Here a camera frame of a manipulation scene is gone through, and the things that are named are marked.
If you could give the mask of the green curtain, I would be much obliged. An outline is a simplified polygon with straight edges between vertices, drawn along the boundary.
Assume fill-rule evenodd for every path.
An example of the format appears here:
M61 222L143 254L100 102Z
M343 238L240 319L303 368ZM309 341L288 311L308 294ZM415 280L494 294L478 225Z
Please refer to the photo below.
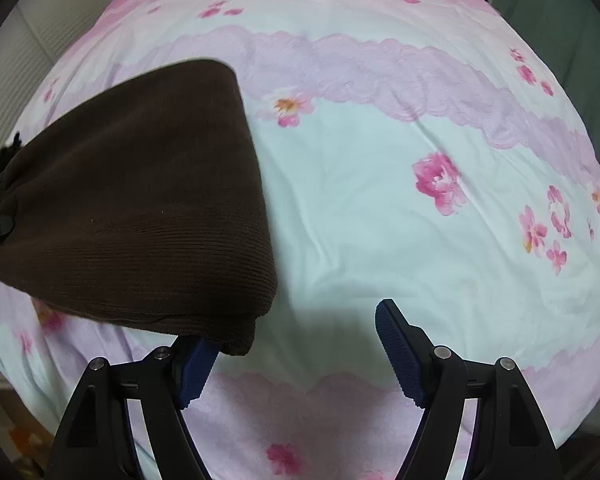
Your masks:
M493 0L553 72L590 130L600 128L600 12L590 0Z

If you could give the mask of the white louvered wardrobe door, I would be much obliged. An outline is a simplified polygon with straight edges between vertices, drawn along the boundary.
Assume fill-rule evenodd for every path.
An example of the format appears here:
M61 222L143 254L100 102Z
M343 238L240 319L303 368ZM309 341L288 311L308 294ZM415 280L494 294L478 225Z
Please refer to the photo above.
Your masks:
M18 0L0 27L0 148L23 107L112 0Z

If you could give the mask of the pink floral bed sheet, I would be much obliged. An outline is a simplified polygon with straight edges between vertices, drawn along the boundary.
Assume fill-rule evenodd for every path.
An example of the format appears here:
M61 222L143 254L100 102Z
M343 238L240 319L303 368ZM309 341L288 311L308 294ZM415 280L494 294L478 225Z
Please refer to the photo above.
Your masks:
M460 0L114 0L16 120L32 139L193 58L237 74L278 292L184 414L215 479L385 479L422 413L380 300L522 368L556 443L600 400L600 165L540 59Z

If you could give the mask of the dark brown corduroy pants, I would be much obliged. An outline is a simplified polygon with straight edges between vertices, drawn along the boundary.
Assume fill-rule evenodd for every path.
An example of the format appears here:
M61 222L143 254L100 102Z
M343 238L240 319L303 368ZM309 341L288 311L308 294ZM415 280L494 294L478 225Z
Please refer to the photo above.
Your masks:
M0 282L52 309L250 350L277 276L237 78L172 64L99 93L1 176Z

